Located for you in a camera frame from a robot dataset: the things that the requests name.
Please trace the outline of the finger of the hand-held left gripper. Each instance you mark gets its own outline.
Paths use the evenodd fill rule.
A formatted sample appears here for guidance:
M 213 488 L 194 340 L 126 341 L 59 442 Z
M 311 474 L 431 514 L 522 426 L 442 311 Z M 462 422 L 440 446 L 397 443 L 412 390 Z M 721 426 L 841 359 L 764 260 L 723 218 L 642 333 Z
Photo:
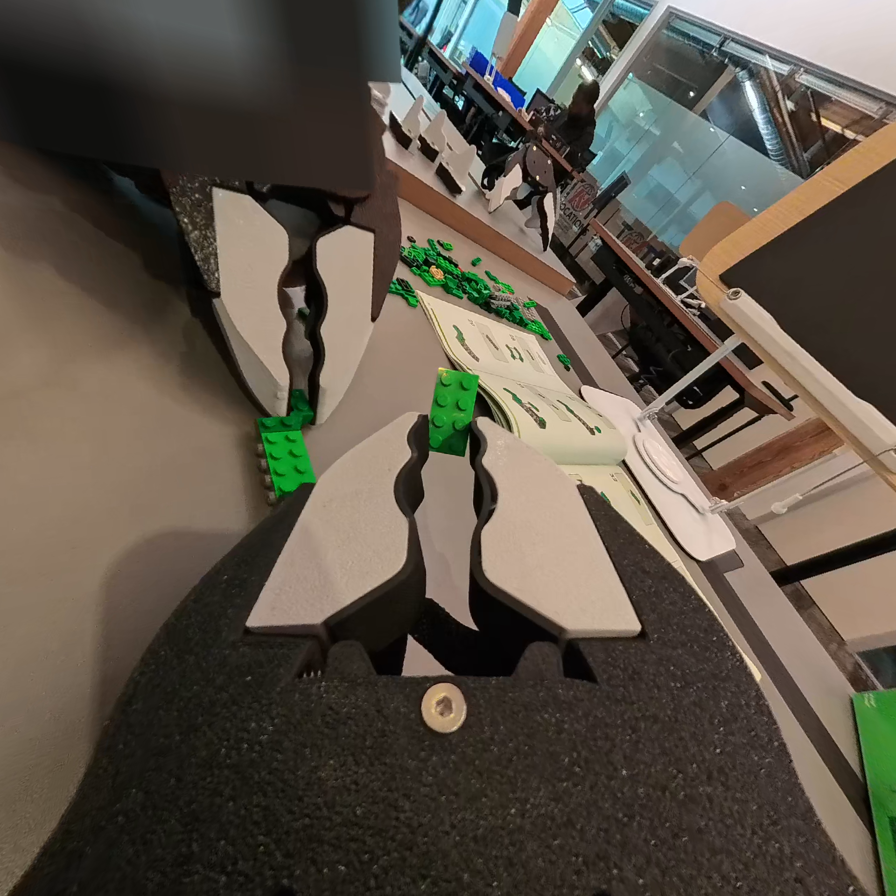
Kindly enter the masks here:
M 311 247 L 308 397 L 315 425 L 340 404 L 373 331 L 374 247 L 372 231 L 350 224 L 324 232 Z
M 212 306 L 238 372 L 268 417 L 288 413 L 287 320 L 280 284 L 290 262 L 287 231 L 253 197 L 211 188 L 218 258 Z

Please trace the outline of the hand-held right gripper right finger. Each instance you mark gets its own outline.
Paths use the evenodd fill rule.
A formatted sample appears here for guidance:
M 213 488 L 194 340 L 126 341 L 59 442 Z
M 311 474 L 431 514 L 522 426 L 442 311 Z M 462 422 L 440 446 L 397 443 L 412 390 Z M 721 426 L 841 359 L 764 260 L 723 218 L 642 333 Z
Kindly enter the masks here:
M 483 633 L 523 649 L 536 640 L 631 638 L 631 599 L 575 481 L 496 423 L 469 434 L 476 525 L 469 610 Z

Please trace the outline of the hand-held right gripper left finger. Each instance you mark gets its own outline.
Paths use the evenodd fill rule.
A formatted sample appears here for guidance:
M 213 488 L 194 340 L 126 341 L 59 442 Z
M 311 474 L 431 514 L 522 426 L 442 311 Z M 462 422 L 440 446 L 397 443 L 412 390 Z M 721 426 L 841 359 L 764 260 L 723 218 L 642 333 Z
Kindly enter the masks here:
M 426 415 L 406 413 L 346 452 L 308 494 L 246 628 L 360 643 L 398 676 L 427 571 L 415 519 L 429 455 Z

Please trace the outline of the green brick assembly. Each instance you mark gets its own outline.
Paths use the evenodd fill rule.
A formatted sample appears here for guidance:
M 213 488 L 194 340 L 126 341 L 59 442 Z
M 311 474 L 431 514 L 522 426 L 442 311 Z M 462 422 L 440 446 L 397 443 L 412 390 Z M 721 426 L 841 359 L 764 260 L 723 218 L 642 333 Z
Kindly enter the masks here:
M 302 390 L 289 394 L 285 416 L 255 420 L 255 453 L 263 475 L 268 505 L 275 506 L 299 487 L 312 486 L 317 477 L 313 469 L 303 428 L 313 423 L 315 413 Z

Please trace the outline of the green brick plate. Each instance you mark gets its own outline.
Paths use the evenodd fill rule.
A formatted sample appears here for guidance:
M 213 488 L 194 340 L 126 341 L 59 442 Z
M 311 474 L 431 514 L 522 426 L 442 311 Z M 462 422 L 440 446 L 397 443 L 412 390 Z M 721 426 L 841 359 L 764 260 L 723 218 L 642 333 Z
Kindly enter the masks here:
M 479 377 L 441 367 L 429 413 L 430 450 L 463 457 L 467 451 Z

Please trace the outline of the grey desk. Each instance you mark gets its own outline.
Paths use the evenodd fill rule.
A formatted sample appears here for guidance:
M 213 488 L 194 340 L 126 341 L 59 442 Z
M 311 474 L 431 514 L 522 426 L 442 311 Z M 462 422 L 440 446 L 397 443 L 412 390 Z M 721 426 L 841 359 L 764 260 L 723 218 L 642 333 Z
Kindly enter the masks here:
M 398 676 L 246 620 L 314 485 L 445 359 L 387 297 L 263 505 L 253 412 L 131 203 L 2 145 L 2 891 L 865 894 L 867 824 L 708 603 L 589 512 L 643 632 L 536 640 L 469 610 L 474 472 L 429 449 L 427 594 Z

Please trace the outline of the person's brown sweater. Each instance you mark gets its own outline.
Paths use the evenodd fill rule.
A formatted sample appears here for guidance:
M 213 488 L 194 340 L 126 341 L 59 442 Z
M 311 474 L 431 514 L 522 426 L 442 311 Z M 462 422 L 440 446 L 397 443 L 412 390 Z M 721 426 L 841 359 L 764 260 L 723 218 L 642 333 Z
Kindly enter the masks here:
M 376 322 L 399 263 L 401 230 L 396 176 L 389 167 L 384 145 L 384 112 L 388 106 L 390 85 L 369 82 L 368 87 L 375 129 L 372 149 L 375 184 L 372 193 L 364 201 L 361 222 L 372 229 L 375 236 L 371 319 Z

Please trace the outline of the pile of green bricks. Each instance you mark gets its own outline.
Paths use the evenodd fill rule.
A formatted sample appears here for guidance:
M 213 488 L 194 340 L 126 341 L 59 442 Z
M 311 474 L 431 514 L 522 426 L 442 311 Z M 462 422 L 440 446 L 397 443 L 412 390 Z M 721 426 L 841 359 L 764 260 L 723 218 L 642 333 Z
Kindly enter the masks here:
M 399 249 L 399 260 L 425 285 L 441 289 L 451 297 L 467 299 L 486 313 L 552 342 L 552 334 L 535 310 L 536 302 L 517 294 L 509 283 L 490 271 L 480 272 L 481 258 L 474 258 L 472 267 L 465 270 L 446 252 L 452 248 L 448 243 L 430 239 L 422 245 L 412 238 L 408 240 L 409 244 Z

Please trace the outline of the white stand base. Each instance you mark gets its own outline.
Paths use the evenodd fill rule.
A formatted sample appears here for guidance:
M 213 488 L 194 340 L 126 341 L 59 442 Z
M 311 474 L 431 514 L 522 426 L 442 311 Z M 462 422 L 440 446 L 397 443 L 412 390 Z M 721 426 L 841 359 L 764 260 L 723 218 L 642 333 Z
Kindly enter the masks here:
M 733 537 L 722 514 L 736 500 L 708 497 L 698 487 L 684 462 L 671 452 L 653 420 L 659 411 L 693 385 L 740 344 L 748 345 L 765 362 L 778 368 L 797 395 L 807 399 L 817 418 L 849 444 L 862 463 L 880 477 L 894 477 L 894 418 L 882 407 L 863 400 L 799 345 L 753 297 L 739 288 L 724 289 L 719 303 L 721 318 L 733 335 L 645 409 L 610 392 L 587 385 L 581 396 L 593 409 L 604 411 L 621 426 L 626 444 L 625 461 L 646 492 L 666 527 L 694 559 L 704 562 L 734 550 Z

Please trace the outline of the wood edged grey table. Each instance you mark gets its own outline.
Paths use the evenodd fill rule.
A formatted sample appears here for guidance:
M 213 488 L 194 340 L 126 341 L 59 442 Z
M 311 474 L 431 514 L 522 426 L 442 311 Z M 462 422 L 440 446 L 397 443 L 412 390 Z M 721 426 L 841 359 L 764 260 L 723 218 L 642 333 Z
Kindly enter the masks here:
M 421 211 L 482 246 L 517 270 L 565 297 L 574 280 L 553 252 L 541 249 L 536 230 L 524 225 L 525 215 L 508 201 L 489 212 L 480 189 L 480 158 L 471 161 L 463 192 L 454 197 L 437 176 L 437 164 L 427 161 L 418 148 L 402 149 L 389 131 L 384 134 L 389 167 L 398 182 L 398 194 Z

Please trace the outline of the open instruction booklet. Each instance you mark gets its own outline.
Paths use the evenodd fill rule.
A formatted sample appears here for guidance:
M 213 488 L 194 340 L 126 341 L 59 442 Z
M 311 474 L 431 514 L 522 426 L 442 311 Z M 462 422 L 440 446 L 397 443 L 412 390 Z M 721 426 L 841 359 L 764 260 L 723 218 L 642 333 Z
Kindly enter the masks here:
M 469 433 L 475 420 L 490 420 L 547 456 L 575 481 L 588 509 L 590 501 L 610 508 L 610 521 L 625 521 L 623 547 L 644 541 L 660 557 L 661 573 L 675 570 L 708 603 L 663 535 L 650 499 L 623 468 L 621 429 L 564 384 L 535 337 L 435 297 L 420 294 L 419 301 L 453 369 L 479 377 Z M 646 566 L 613 564 L 632 601 L 635 587 L 623 574 Z

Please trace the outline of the black and white device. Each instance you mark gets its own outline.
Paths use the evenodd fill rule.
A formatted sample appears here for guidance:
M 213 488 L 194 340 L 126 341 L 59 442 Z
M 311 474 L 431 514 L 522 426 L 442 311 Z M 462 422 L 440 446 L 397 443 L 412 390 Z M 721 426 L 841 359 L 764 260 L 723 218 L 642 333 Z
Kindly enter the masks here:
M 490 214 L 510 199 L 519 198 L 523 190 L 522 197 L 530 201 L 530 217 L 524 226 L 539 232 L 542 250 L 547 252 L 554 235 L 558 205 L 554 162 L 549 153 L 539 144 L 527 142 L 485 165 L 479 185 Z

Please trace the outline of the black office chair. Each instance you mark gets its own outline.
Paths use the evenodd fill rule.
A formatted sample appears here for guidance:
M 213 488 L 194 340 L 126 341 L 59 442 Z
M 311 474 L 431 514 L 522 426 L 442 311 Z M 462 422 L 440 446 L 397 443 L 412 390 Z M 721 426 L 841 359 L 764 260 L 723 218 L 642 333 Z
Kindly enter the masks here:
M 665 392 L 708 353 L 701 343 L 652 294 L 633 291 L 628 298 L 629 337 L 645 383 Z

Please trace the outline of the blue storage bins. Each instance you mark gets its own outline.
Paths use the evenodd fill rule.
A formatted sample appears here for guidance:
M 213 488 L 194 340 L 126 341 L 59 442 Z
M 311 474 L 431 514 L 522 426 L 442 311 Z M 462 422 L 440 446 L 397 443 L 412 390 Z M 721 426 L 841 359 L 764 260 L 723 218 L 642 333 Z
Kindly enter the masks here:
M 476 52 L 471 60 L 463 64 L 464 70 L 477 83 L 484 85 L 487 91 L 502 97 L 516 110 L 526 106 L 524 92 L 520 91 L 512 81 L 505 78 L 482 54 Z

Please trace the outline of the long brown wooden table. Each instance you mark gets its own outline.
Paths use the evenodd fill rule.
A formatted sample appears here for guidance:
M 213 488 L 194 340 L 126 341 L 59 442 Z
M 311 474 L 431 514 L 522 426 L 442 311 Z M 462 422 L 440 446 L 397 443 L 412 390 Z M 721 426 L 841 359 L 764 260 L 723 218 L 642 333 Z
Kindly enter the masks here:
M 646 216 L 635 215 L 633 210 L 634 191 L 641 185 L 635 176 L 641 173 L 642 161 L 646 159 L 642 155 L 635 162 L 619 167 L 613 177 L 596 180 L 600 191 L 591 205 L 581 210 L 582 225 L 572 235 L 572 241 L 599 238 L 616 260 L 610 273 L 604 275 L 604 283 L 613 283 L 620 291 L 638 287 L 643 293 L 652 294 L 705 350 L 716 350 L 731 336 L 730 328 L 710 308 L 692 314 L 681 304 L 681 296 L 672 292 L 666 281 L 659 280 L 658 272 L 647 265 L 641 253 L 651 249 L 657 256 L 696 257 L 744 224 L 748 216 L 728 200 L 713 201 L 706 208 L 706 214 L 685 232 L 685 249 L 672 246 L 668 240 L 648 236 Z

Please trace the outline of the wood framed black partition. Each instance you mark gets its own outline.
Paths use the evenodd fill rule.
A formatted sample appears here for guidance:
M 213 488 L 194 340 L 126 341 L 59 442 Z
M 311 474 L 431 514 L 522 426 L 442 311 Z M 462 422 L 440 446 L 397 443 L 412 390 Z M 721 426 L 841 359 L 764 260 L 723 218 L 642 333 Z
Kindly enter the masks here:
M 886 483 L 894 478 L 895 125 L 715 245 L 712 311 Z

